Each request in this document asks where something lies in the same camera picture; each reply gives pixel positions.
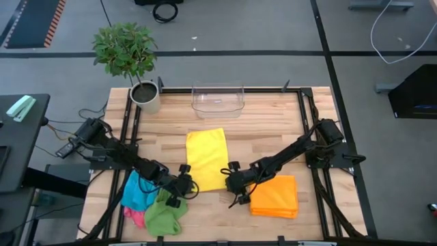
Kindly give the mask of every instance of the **transparent bin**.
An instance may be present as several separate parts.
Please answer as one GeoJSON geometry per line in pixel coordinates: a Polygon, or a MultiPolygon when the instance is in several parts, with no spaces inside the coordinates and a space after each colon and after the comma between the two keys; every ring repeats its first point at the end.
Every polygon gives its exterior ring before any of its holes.
{"type": "Polygon", "coordinates": [[[236,118],[244,108],[244,87],[238,83],[193,84],[191,106],[200,118],[236,118]]]}

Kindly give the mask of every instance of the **white cable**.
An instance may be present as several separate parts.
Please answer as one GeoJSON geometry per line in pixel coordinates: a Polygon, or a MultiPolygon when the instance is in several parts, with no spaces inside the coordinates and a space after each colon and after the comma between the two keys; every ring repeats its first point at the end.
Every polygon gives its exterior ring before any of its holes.
{"type": "Polygon", "coordinates": [[[422,45],[415,51],[413,51],[411,54],[395,60],[395,61],[387,61],[385,60],[385,58],[381,55],[381,53],[379,52],[379,50],[375,47],[375,45],[373,44],[373,29],[375,29],[376,23],[378,22],[378,20],[380,19],[380,17],[382,16],[382,14],[385,12],[385,10],[390,6],[391,2],[393,0],[390,0],[389,4],[387,4],[387,6],[384,8],[384,10],[381,12],[381,14],[376,18],[375,22],[373,23],[373,26],[371,27],[371,31],[370,31],[370,43],[371,46],[373,47],[373,49],[376,51],[376,53],[381,57],[381,59],[386,63],[386,64],[395,64],[397,62],[400,61],[404,61],[405,59],[409,58],[410,56],[414,55],[415,53],[417,53],[417,51],[419,51],[420,49],[422,49],[423,45],[425,45],[425,43],[428,41],[429,37],[431,36],[432,32],[434,31],[434,29],[437,26],[437,22],[434,24],[434,26],[431,28],[431,31],[429,31],[428,36],[426,36],[426,39],[423,41],[422,45]]]}

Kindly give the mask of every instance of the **white flower pot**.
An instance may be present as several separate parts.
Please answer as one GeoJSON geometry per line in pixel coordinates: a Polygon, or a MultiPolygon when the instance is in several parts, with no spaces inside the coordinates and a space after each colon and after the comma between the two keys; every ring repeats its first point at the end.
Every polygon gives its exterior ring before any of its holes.
{"type": "Polygon", "coordinates": [[[140,106],[142,112],[149,113],[149,114],[158,113],[161,107],[158,86],[151,81],[142,81],[141,83],[143,84],[143,89],[140,88],[139,83],[136,83],[132,87],[129,94],[130,99],[132,99],[134,103],[140,106]],[[137,90],[147,90],[147,91],[144,91],[145,95],[142,95],[143,98],[139,98],[137,90]]]}

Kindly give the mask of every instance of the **black desk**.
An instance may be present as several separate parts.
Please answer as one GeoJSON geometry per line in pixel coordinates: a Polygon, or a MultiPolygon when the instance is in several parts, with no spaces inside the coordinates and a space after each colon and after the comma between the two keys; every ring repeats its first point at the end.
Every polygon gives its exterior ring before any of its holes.
{"type": "Polygon", "coordinates": [[[48,94],[30,94],[29,96],[36,99],[35,105],[26,118],[18,123],[7,116],[6,111],[23,96],[0,96],[0,114],[3,118],[0,146],[11,147],[6,165],[0,174],[0,193],[12,192],[21,186],[50,100],[48,94]]]}
{"type": "MultiPolygon", "coordinates": [[[[50,96],[29,94],[36,99],[22,122],[15,122],[6,111],[24,95],[0,96],[0,146],[10,153],[0,174],[0,232],[9,232],[27,219],[35,188],[85,199],[87,186],[28,167],[50,96]]],[[[20,243],[24,226],[15,229],[13,246],[20,243]]]]}

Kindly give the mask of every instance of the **green leaves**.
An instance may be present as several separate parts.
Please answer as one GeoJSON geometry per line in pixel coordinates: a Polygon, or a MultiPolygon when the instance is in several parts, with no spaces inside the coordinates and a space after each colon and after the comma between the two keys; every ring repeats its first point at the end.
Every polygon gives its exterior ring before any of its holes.
{"type": "Polygon", "coordinates": [[[150,48],[158,47],[149,34],[149,29],[136,23],[100,28],[94,35],[94,65],[106,64],[105,72],[113,76],[143,76],[152,71],[156,56],[150,48]]]}

